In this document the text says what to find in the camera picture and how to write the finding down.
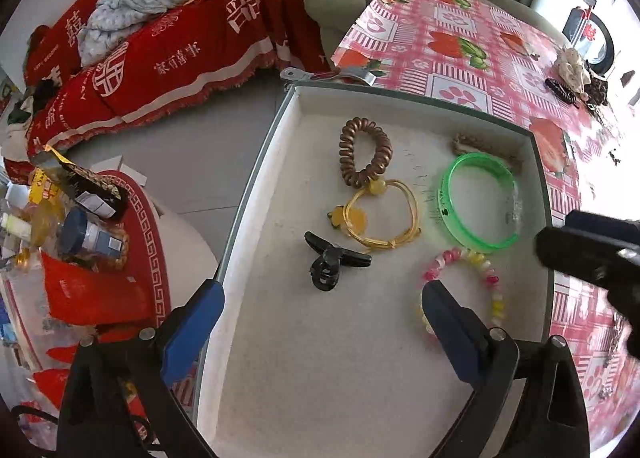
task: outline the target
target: checkered tablecloth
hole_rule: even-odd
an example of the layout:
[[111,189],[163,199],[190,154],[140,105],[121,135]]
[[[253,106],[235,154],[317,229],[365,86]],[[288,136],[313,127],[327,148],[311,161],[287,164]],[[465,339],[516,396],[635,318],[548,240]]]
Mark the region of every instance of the checkered tablecloth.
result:
[[[557,50],[487,0],[373,0],[332,59],[338,67],[367,67],[378,76],[375,86],[455,102],[533,131],[560,223],[580,208],[576,158],[599,158],[616,133],[545,86],[558,78]],[[622,342],[605,366],[613,313],[606,292],[556,273],[551,333],[563,335],[574,355],[592,450],[623,430],[640,404],[640,364]],[[608,398],[601,398],[604,386]]]

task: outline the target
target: bracelet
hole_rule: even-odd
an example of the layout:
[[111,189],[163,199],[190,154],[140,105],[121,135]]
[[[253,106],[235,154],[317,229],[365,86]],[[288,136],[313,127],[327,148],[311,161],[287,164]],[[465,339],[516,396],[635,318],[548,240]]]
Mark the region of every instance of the bracelet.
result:
[[[453,173],[460,167],[477,167],[491,174],[501,186],[508,187],[513,194],[513,211],[507,216],[508,221],[513,222],[514,231],[507,239],[492,243],[483,240],[479,236],[473,234],[460,221],[456,209],[451,200],[451,181]],[[520,216],[522,212],[522,204],[518,198],[518,184],[509,171],[507,166],[500,159],[490,154],[482,152],[474,152],[459,156],[455,162],[447,169],[442,177],[440,189],[438,191],[438,210],[442,216],[444,225],[457,241],[464,247],[472,248],[477,252],[486,254],[507,248],[518,239],[520,231]]]
[[[397,187],[404,193],[406,197],[407,203],[409,204],[409,212],[411,213],[411,227],[405,230],[399,236],[395,238],[385,241],[385,240],[376,240],[373,238],[366,238],[361,236],[354,225],[351,223],[350,212],[353,205],[358,201],[358,199],[366,193],[370,193],[373,195],[381,195],[386,191],[387,187]],[[411,189],[402,183],[399,180],[372,180],[369,184],[364,188],[357,191],[356,194],[353,195],[353,198],[349,200],[347,205],[345,205],[342,209],[342,224],[346,228],[347,233],[356,241],[363,244],[365,247],[369,248],[396,248],[399,245],[408,243],[412,241],[416,236],[420,234],[420,218],[418,214],[418,203],[415,199],[414,192]]]
[[[353,157],[353,141],[356,133],[362,131],[369,133],[376,143],[376,154],[371,162],[363,170],[356,172]],[[355,117],[349,120],[342,128],[340,135],[340,172],[344,183],[350,187],[361,189],[384,174],[391,162],[394,152],[391,141],[382,128],[368,118]]]
[[[437,256],[429,266],[427,271],[422,275],[425,282],[430,282],[438,279],[440,272],[447,265],[452,265],[458,260],[465,260],[475,266],[480,272],[482,283],[492,294],[491,300],[491,326],[500,327],[504,320],[504,297],[502,295],[502,287],[500,286],[500,279],[495,273],[493,265],[484,254],[469,250],[468,248],[453,247],[451,250],[445,250],[442,254]],[[420,288],[419,296],[419,308],[422,314],[422,321],[427,327],[427,332],[434,334],[433,328],[427,321],[427,317],[422,312],[422,288]]]

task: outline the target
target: brown spiral hair tie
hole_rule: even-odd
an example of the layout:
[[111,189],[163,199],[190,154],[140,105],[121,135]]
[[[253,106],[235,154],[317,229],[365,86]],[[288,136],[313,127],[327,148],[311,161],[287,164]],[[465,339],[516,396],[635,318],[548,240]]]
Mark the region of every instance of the brown spiral hair tie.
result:
[[[371,162],[367,164],[367,167],[356,172],[353,141],[359,131],[368,133],[373,138],[376,143],[376,154]],[[389,137],[372,120],[355,117],[349,120],[342,128],[342,134],[340,135],[340,172],[345,184],[356,189],[366,187],[371,180],[377,180],[381,174],[384,174],[393,154],[394,151],[391,148]]]

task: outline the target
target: small white bottle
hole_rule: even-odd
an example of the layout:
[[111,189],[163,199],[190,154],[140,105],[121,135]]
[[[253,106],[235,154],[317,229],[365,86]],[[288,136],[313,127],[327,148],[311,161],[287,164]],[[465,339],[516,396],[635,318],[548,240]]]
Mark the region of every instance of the small white bottle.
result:
[[12,214],[2,213],[0,226],[9,234],[29,242],[31,241],[31,224]]

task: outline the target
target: gray cloth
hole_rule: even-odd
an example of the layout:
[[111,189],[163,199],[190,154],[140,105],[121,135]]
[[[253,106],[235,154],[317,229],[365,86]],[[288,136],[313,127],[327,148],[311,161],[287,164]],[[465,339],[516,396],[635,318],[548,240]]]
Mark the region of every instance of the gray cloth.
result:
[[107,57],[145,21],[188,0],[98,0],[86,26],[78,33],[80,63],[84,66]]

